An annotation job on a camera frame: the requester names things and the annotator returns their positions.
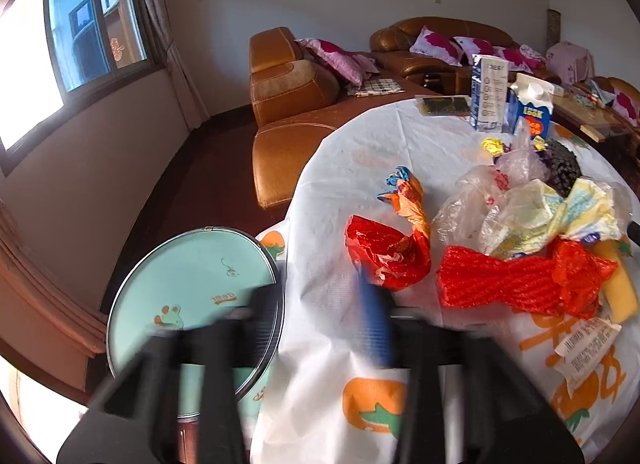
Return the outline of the red orange snack wrapper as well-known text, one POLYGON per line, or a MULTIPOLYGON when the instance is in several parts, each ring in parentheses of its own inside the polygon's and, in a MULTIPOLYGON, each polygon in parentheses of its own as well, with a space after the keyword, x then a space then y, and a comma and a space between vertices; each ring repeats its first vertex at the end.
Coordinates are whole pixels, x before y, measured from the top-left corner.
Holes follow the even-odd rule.
POLYGON ((378 194, 378 200, 391 205, 397 216, 406 219, 411 233, 352 215, 344 241, 352 264, 363 269, 372 283, 402 291, 431 272, 431 227, 423 208, 423 187, 406 166, 398 166, 387 177, 386 185, 388 191, 378 194))

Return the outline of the red foam net sleeve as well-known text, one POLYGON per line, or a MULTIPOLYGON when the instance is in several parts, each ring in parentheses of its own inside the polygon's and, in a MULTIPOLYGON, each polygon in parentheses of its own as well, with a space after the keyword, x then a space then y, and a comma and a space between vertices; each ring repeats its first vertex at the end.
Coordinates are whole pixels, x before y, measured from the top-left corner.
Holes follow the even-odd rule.
POLYGON ((556 239, 543 255, 501 260, 448 246, 436 272, 439 302, 454 309, 502 303, 524 312, 590 319, 618 263, 578 242, 556 239))

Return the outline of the clear plastic bag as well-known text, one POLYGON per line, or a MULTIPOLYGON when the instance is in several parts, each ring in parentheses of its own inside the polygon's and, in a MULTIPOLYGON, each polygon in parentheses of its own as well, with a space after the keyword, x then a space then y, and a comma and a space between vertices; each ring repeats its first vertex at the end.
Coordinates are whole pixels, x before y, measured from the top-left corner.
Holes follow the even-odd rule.
POLYGON ((456 182, 454 195, 432 222, 436 239, 480 250, 482 225, 492 209, 506 205, 506 193, 535 180, 544 183, 548 176, 530 139, 528 122, 518 120, 510 150, 495 156, 490 165, 473 167, 456 182))

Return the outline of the yellow white wrapper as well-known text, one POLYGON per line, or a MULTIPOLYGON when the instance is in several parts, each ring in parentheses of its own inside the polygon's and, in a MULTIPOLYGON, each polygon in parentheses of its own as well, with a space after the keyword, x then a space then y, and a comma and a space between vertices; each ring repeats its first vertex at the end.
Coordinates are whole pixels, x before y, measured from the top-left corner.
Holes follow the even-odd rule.
POLYGON ((618 241, 631 212, 623 185, 579 178, 563 197, 536 179, 507 191, 489 210, 477 249, 506 260, 539 253, 557 237, 584 244, 618 241))

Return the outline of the mint green trash bin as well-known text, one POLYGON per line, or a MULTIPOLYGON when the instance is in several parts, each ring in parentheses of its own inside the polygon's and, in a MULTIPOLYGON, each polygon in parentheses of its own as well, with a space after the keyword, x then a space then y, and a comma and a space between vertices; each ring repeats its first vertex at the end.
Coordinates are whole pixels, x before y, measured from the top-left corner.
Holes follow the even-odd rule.
MULTIPOLYGON (((235 229, 201 228, 168 239, 143 257, 120 285, 108 315, 106 356, 112 375, 117 376, 151 335, 206 325, 245 306, 253 289, 281 282, 284 231, 280 222, 255 239, 235 229)), ((234 374, 240 418, 247 423, 258 418, 282 333, 282 289, 276 296, 256 366, 234 374)), ((203 377, 203 366, 182 367, 180 421, 194 421, 200 414, 203 377)))

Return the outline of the black foam net sleeve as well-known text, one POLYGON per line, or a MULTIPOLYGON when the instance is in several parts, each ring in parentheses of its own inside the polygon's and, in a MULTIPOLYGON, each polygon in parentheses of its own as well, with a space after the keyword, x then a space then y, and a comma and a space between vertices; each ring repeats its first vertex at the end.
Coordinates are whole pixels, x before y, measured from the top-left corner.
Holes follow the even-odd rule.
POLYGON ((536 155, 544 165, 542 181, 567 198, 576 180, 582 176, 575 153, 561 142, 550 139, 536 155))

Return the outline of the yellow candy wrapper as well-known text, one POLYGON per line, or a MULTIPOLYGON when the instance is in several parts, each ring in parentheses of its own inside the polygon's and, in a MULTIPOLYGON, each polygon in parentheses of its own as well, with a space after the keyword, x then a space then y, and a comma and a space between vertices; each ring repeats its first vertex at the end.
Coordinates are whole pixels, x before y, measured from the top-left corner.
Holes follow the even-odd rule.
POLYGON ((492 157, 501 156, 506 151, 504 143, 497 138, 484 138, 480 147, 492 157))

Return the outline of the wooden coffee table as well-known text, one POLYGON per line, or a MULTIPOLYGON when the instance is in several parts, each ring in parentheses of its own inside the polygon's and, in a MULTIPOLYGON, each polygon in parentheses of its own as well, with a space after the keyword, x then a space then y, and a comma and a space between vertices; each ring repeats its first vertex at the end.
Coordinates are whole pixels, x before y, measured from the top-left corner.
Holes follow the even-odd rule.
POLYGON ((593 146, 615 166, 636 167, 639 137, 626 119, 587 95, 565 90, 553 95, 553 120, 593 146))

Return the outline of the brown leather chaise sofa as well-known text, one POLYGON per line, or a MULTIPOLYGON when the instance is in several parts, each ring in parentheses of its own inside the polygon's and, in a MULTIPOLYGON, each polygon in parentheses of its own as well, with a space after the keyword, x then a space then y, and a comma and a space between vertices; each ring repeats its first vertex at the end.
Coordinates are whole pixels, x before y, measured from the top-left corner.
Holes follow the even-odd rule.
POLYGON ((304 57, 288 28, 271 28, 250 38, 250 101, 258 126, 253 175, 260 207, 288 207, 300 174, 322 140, 349 120, 371 108, 432 93, 386 70, 381 77, 397 81, 402 91, 350 96, 333 72, 304 57))

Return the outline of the checkered cloth on sofa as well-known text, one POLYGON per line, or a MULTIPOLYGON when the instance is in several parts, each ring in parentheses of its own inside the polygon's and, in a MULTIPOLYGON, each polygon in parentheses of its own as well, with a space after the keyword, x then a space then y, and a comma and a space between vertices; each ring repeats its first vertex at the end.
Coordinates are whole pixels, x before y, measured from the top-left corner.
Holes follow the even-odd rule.
POLYGON ((355 98, 369 98, 369 96, 383 96, 404 93, 405 88, 390 78, 376 78, 364 80, 361 86, 353 84, 347 88, 347 95, 355 98))

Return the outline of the pink white pillow right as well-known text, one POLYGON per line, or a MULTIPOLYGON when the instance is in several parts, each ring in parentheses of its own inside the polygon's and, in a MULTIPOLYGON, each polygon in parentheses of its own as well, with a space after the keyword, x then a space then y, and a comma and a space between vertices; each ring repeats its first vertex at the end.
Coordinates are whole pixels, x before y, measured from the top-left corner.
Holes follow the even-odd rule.
POLYGON ((546 58, 526 44, 521 46, 495 46, 494 53, 509 63, 510 72, 533 74, 537 69, 546 68, 546 58))

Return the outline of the pink white pillow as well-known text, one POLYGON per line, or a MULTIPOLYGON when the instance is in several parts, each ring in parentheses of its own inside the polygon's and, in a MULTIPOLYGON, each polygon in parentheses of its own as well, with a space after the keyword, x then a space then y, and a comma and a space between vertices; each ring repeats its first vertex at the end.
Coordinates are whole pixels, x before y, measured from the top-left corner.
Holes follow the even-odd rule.
POLYGON ((460 46, 466 61, 472 65, 475 55, 490 55, 495 54, 494 47, 491 43, 485 39, 455 36, 454 42, 460 46))
POLYGON ((521 46, 495 46, 494 53, 509 63, 510 72, 533 74, 537 69, 546 68, 546 58, 526 44, 521 46))
POLYGON ((409 51, 413 54, 423 55, 428 58, 440 60, 447 65, 461 67, 463 52, 460 46, 451 39, 439 34, 434 30, 424 26, 416 41, 410 46, 409 51))

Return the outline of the pink covered appliance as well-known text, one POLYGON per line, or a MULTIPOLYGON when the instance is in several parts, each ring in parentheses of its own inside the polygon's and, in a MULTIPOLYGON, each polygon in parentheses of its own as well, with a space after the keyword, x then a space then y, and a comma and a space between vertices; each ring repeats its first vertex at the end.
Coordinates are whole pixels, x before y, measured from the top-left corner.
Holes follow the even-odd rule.
POLYGON ((574 84, 594 76, 591 53, 583 46, 567 41, 559 42, 546 52, 549 72, 557 75, 563 84, 574 84))

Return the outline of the pink white pillow middle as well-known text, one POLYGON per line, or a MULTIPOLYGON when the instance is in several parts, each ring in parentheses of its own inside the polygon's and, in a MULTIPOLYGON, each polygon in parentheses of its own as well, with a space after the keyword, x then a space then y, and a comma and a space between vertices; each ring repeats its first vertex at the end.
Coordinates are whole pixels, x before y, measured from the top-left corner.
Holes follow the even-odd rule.
POLYGON ((454 42, 460 46, 466 61, 472 65, 475 55, 490 55, 495 54, 494 47, 491 43, 485 39, 455 36, 454 42))

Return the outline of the beige curtain right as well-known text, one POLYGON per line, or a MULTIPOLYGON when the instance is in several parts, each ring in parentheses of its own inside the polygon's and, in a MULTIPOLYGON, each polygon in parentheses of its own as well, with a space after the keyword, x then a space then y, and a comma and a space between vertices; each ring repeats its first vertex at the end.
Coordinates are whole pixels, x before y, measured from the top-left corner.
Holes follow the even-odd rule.
POLYGON ((209 113, 176 45, 166 0, 144 0, 144 3, 162 47, 165 65, 184 123, 189 131, 198 129, 209 118, 209 113))

